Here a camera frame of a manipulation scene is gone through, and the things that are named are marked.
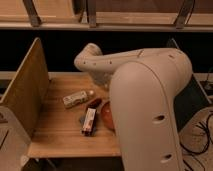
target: wooden table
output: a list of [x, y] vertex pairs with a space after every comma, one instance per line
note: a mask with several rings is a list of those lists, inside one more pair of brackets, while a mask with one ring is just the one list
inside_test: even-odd
[[112, 157], [120, 156], [115, 133], [108, 130], [98, 114], [97, 131], [92, 137], [81, 133], [79, 118], [85, 114], [87, 103], [66, 109], [62, 98], [80, 90], [94, 90], [108, 100], [108, 92], [94, 85], [88, 74], [70, 74], [52, 78], [42, 111], [29, 146], [32, 158], [57, 157]]

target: wooden divider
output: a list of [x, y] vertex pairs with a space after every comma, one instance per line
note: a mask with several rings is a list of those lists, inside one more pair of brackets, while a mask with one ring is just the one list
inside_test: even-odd
[[0, 113], [26, 143], [30, 142], [48, 85], [41, 41], [36, 38], [0, 101]]

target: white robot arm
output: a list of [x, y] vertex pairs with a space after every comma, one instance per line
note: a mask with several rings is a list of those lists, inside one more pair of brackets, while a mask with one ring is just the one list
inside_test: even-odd
[[192, 66], [173, 48], [102, 55], [88, 44], [75, 66], [98, 85], [110, 79], [110, 104], [126, 171], [183, 171], [173, 101], [188, 84]]

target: wooden board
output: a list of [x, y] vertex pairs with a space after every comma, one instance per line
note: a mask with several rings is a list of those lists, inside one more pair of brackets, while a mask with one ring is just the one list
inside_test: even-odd
[[[176, 13], [184, 0], [101, 0], [96, 1], [98, 12]], [[212, 13], [213, 1], [195, 2], [196, 13]]]
[[48, 85], [45, 57], [37, 38], [0, 100], [0, 113], [25, 142], [34, 131]]
[[100, 115], [94, 136], [85, 137], [81, 134], [82, 126], [79, 118], [85, 114], [89, 102], [65, 109], [62, 102], [64, 96], [90, 89], [93, 89], [96, 97], [101, 97], [104, 102], [108, 100], [108, 93], [94, 85], [87, 74], [70, 74], [70, 76], [52, 78], [29, 147], [29, 157], [120, 156], [115, 133], [103, 125]]
[[[42, 22], [78, 22], [82, 16], [83, 5], [78, 13], [70, 0], [33, 0]], [[0, 1], [0, 21], [29, 21], [21, 0]]]
[[[172, 25], [178, 13], [97, 12], [97, 23]], [[188, 25], [213, 25], [213, 14], [192, 14]]]

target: black cable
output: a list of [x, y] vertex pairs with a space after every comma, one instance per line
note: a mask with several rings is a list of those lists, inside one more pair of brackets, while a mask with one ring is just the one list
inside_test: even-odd
[[200, 160], [198, 160], [197, 157], [195, 157], [195, 156], [192, 155], [192, 154], [190, 154], [190, 156], [192, 156], [192, 157], [200, 164], [200, 166], [203, 168], [203, 171], [206, 170], [206, 168], [205, 168], [205, 166], [203, 165], [203, 163], [202, 163]]
[[210, 144], [209, 132], [208, 132], [208, 130], [207, 130], [206, 128], [202, 128], [202, 129], [205, 131], [206, 136], [207, 136], [207, 142], [206, 142], [205, 146], [203, 147], [203, 149], [202, 149], [201, 151], [192, 151], [192, 150], [190, 150], [189, 148], [187, 148], [185, 145], [183, 145], [182, 143], [180, 143], [181, 147], [182, 147], [185, 151], [187, 151], [187, 152], [190, 153], [190, 154], [200, 155], [200, 154], [205, 153], [205, 152], [208, 150], [209, 144]]
[[194, 171], [194, 169], [189, 165], [189, 163], [186, 162], [186, 160], [183, 160], [183, 163], [189, 168], [189, 171]]
[[[210, 114], [208, 115], [208, 117], [207, 117], [207, 119], [206, 119], [206, 122], [205, 122], [205, 123], [204, 123], [204, 122], [199, 122], [199, 124], [196, 125], [196, 127], [202, 129], [202, 130], [205, 132], [206, 137], [207, 137], [207, 142], [206, 142], [206, 144], [204, 145], [204, 147], [203, 147], [203, 149], [202, 149], [201, 151], [199, 151], [199, 152], [192, 151], [192, 150], [188, 149], [187, 147], [185, 147], [182, 143], [180, 143], [181, 147], [182, 147], [185, 151], [188, 152], [188, 155], [192, 156], [192, 157], [194, 158], [194, 160], [196, 160], [196, 161], [199, 163], [199, 165], [203, 168], [204, 171], [206, 170], [206, 169], [205, 169], [205, 166], [203, 165], [203, 163], [202, 163], [200, 160], [198, 160], [198, 159], [195, 157], [195, 155], [200, 155], [200, 154], [205, 153], [205, 152], [208, 150], [208, 148], [209, 148], [210, 142], [213, 144], [213, 140], [212, 140], [212, 138], [211, 138], [211, 133], [210, 133], [210, 128], [209, 128], [209, 121], [210, 121], [210, 119], [211, 119], [212, 116], [213, 116], [213, 111], [210, 111]], [[192, 167], [191, 167], [185, 160], [183, 160], [183, 162], [184, 162], [184, 164], [185, 164], [185, 165], [190, 169], [190, 171], [191, 171]]]
[[1, 144], [0, 144], [0, 150], [1, 150], [1, 148], [3, 147], [3, 144], [4, 144], [4, 142], [5, 142], [6, 138], [7, 138], [8, 133], [9, 133], [9, 130], [7, 130], [5, 136], [4, 136], [4, 138], [3, 138], [3, 140], [2, 140], [2, 142], [1, 142]]

